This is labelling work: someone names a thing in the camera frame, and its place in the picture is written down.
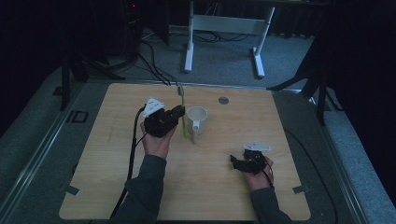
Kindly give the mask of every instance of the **wire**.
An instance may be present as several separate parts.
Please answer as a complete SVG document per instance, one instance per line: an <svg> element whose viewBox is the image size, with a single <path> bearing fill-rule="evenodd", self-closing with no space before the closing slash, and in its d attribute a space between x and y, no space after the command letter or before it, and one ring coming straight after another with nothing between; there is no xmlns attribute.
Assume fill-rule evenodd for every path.
<svg viewBox="0 0 396 224"><path fill-rule="evenodd" d="M152 67L150 66L150 63L145 59L145 57L143 57L143 55L139 52L138 53L139 57L145 62L145 64L148 66L149 70L151 71L151 73L158 78L163 84L165 84L165 86L169 86L170 82L166 77L160 77L155 71L152 70Z"/></svg>
<svg viewBox="0 0 396 224"><path fill-rule="evenodd" d="M268 183L270 183L271 188L273 188L273 187L274 187L274 182L271 181L271 178L268 176L268 174L265 173L264 169L262 169L262 167L259 165L259 163L258 163L256 160L254 160L253 158L251 158L251 159L252 159L252 160L254 161L254 163L256 163L256 165L260 168L260 171L262 171L262 173L263 173L263 174L265 175L265 177L267 178ZM265 164L268 165L268 166L270 167L271 176L273 177L273 180L274 180L274 174L273 174L273 171L272 171L272 167L270 166L270 164L268 164L267 160L265 160Z"/></svg>
<svg viewBox="0 0 396 224"><path fill-rule="evenodd" d="M148 132L145 132L145 134L143 134L143 136L139 139L139 141L137 141L136 145L139 145L139 143L142 141L142 139L148 134Z"/></svg>
<svg viewBox="0 0 396 224"><path fill-rule="evenodd" d="M171 86L171 83L170 83L169 79L166 78L166 77L169 77L170 79L172 79L172 80L176 83L176 85L178 85L178 84L177 84L177 80L176 80L176 78L175 78L174 76L170 75L169 73L163 71L161 68L157 67L157 65L156 65L156 63L155 63L154 47L152 47L152 46L151 46L148 42L146 42L146 41L142 41L142 43L145 44L145 45L147 45L147 46L149 46L150 51L151 51L152 63L149 63L149 62L140 54L140 57L143 59L143 61L144 61L144 62L146 63L146 65L148 66L149 71L150 71L155 77L157 77L159 80L161 80L162 82L164 82L163 79L166 80L166 81L167 81L167 84L165 84L165 85Z"/></svg>
<svg viewBox="0 0 396 224"><path fill-rule="evenodd" d="M334 211L334 219L335 219L334 223L338 223L338 212L337 212L337 209L336 209L336 207L335 207L334 199L332 198L332 195L330 194L329 189L327 188L326 184L324 183L323 177L321 176L321 174L320 174L320 172L319 172L319 170L318 170L318 167L315 165L315 163L314 163L314 161L312 160L311 156L309 155L308 151L307 151L306 148L304 147L303 143L297 138L297 136L294 135L291 131L289 131L289 130L287 130L287 129L285 129L285 128L284 128L283 130L285 130L285 133L290 134L290 135L297 141L297 143L298 143L298 144L301 146L301 148L303 149L303 151L304 151L306 157L311 161L311 164L314 166L314 169L315 169L315 171L316 171L317 174L318 174L318 177L319 177L319 179L320 179L320 182L322 183L323 188L325 189L325 191L326 191L326 193L327 193L327 196L329 197L329 199L330 199L330 201L331 201L331 203L332 203L332 210Z"/></svg>
<svg viewBox="0 0 396 224"><path fill-rule="evenodd" d="M132 173L133 173L133 169L134 169L134 153L136 152L136 147L138 144L138 142L136 143L137 121L139 120L140 113L142 113L144 111L145 107L146 107L146 105L143 106L142 108L140 108L136 113L136 117L134 118L134 137L132 139L131 154L129 156L129 168L128 168L127 180L132 178ZM114 217L116 215L117 211L119 210L119 208L123 202L123 199L126 196L126 193L127 193L127 190L126 190L126 188L124 188L122 190L122 194L119 198L119 201L117 202L116 206L114 207L114 210L111 213L110 217Z"/></svg>
<svg viewBox="0 0 396 224"><path fill-rule="evenodd" d="M214 15L215 15L215 13L216 13L216 9L218 8L218 4L219 4L219 3L216 3L216 4L215 4L215 8L213 8L213 13L212 13L212 16L214 16Z"/></svg>
<svg viewBox="0 0 396 224"><path fill-rule="evenodd" d="M201 41L204 42L208 42L208 43L218 43L218 42L229 42L229 41L243 41L245 39L247 39L249 37L249 35L244 35L244 34L240 34L237 35L236 37L233 38L224 38L221 36L221 34L213 32L213 31L197 31L197 34L207 34L207 35L213 35L213 39L208 39L208 38L204 38L198 35L195 35L194 38L199 39Z"/></svg>

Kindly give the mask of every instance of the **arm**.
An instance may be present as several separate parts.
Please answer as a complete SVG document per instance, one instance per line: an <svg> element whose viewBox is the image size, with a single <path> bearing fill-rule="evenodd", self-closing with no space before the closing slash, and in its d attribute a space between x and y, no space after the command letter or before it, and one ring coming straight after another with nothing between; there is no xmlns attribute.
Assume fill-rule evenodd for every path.
<svg viewBox="0 0 396 224"><path fill-rule="evenodd" d="M275 191L271 188L271 183L269 182L273 181L270 168L274 162L267 157L265 159L267 160L267 166L264 172L267 173L271 180L268 180L263 173L256 175L243 173L250 189L250 199L253 203L253 208L262 224L291 223L289 216L279 210Z"/></svg>
<svg viewBox="0 0 396 224"><path fill-rule="evenodd" d="M139 175L125 183L128 194L111 223L155 223L163 196L166 156L175 129L162 138L150 134L143 138L146 155Z"/></svg>

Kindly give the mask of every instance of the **dark background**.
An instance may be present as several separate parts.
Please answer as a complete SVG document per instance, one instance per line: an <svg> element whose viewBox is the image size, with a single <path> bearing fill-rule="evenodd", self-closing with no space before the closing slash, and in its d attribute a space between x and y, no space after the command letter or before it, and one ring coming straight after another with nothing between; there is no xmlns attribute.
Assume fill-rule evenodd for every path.
<svg viewBox="0 0 396 224"><path fill-rule="evenodd" d="M92 12L96 8L105 13L101 7L104 2L0 1L0 134L21 113L43 80L61 65L70 45L80 47L97 60L104 60L112 49L120 53L119 46L109 46L101 39L104 35L101 32L113 26L99 28L97 20L106 16ZM188 10L180 10L182 7L188 7L188 3L181 1L177 7L169 8L172 23L186 23ZM396 158L393 91L396 86L396 3L391 0L336 1L329 11L329 16L322 18L326 20L302 66L330 62L326 63L329 86L335 90L395 202L396 186L392 180L396 179L393 165ZM107 21L109 24L122 22L120 18L113 20Z"/></svg>

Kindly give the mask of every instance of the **hand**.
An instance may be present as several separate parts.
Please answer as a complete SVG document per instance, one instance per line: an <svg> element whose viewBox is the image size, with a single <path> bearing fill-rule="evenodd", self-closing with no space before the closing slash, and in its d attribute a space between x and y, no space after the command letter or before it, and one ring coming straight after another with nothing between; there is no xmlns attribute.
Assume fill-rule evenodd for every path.
<svg viewBox="0 0 396 224"><path fill-rule="evenodd" d="M271 161L266 156L264 156L264 158L267 161L267 165L264 168L264 172L268 175L268 177L270 177L271 183L273 183L274 177L272 176L271 167L273 166L274 162ZM245 172L242 173L247 181L250 191L254 191L257 189L271 188L271 183L268 181L267 177L262 172L259 172L256 175L252 173L245 173Z"/></svg>
<svg viewBox="0 0 396 224"><path fill-rule="evenodd" d="M166 135L159 138L152 136L149 133L146 134L144 122L140 123L140 128L142 129L143 134L146 134L142 139L146 154L166 159L169 151L169 144L176 127L177 126L175 126L175 128L169 131Z"/></svg>

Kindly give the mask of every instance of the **table surface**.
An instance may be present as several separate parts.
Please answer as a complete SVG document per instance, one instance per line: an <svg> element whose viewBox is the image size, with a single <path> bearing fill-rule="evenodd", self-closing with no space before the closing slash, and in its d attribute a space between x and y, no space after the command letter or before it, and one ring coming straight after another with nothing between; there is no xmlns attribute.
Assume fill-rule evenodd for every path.
<svg viewBox="0 0 396 224"><path fill-rule="evenodd" d="M272 93L218 87L184 87L185 105L207 109L206 130L197 144L182 134L181 120L167 160L159 220L254 220L241 173L233 169L230 155L242 160L243 145L259 141L272 148L263 154L274 162L275 190L282 211L293 220L307 220L310 211L303 193ZM165 109L181 104L177 87L111 84L70 186L78 196L66 193L59 215L64 219L108 219L123 190L128 173L134 117L149 97L165 103ZM229 103L219 103L227 97ZM142 136L137 129L137 138ZM144 150L135 153L134 177Z"/></svg>

